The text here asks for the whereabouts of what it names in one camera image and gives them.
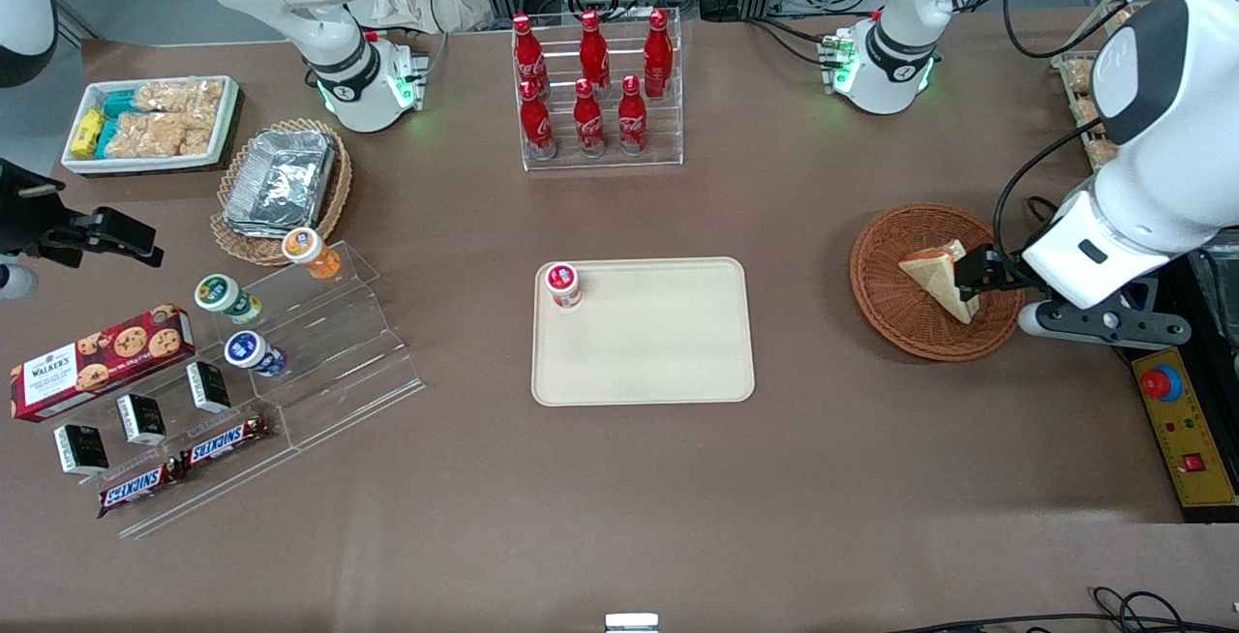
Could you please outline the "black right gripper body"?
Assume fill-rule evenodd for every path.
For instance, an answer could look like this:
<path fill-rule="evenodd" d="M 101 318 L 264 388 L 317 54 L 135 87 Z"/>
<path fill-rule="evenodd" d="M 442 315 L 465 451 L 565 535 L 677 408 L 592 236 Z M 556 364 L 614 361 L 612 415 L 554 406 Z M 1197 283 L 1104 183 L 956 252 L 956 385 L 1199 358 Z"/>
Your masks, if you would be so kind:
<path fill-rule="evenodd" d="M 59 192 L 64 183 L 1 161 L 1 254 L 50 259 L 79 268 L 95 219 L 69 209 Z"/>

